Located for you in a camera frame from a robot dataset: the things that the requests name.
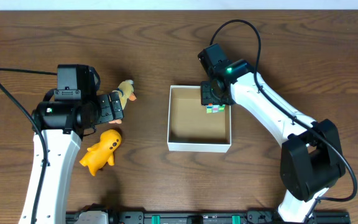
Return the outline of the colourful puzzle cube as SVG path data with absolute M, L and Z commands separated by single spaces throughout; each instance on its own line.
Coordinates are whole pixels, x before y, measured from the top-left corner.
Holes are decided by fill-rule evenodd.
M 224 110 L 225 110 L 225 105 L 213 105 L 210 103 L 206 106 L 207 113 L 220 113 L 223 112 Z

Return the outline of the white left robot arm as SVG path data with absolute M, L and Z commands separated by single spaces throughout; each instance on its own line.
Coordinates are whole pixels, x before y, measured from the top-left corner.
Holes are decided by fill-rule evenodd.
M 32 115 L 34 160 L 20 223 L 65 223 L 71 173 L 84 131 L 123 118 L 121 93 L 50 90 Z

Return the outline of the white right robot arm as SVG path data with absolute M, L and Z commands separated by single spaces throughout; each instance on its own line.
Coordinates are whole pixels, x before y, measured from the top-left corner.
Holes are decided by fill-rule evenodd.
M 299 112 L 245 60 L 201 57 L 200 62 L 209 77 L 201 84 L 202 105 L 242 106 L 280 145 L 280 178 L 287 189 L 278 207 L 280 218 L 293 223 L 310 220 L 316 204 L 346 173 L 335 124 Z

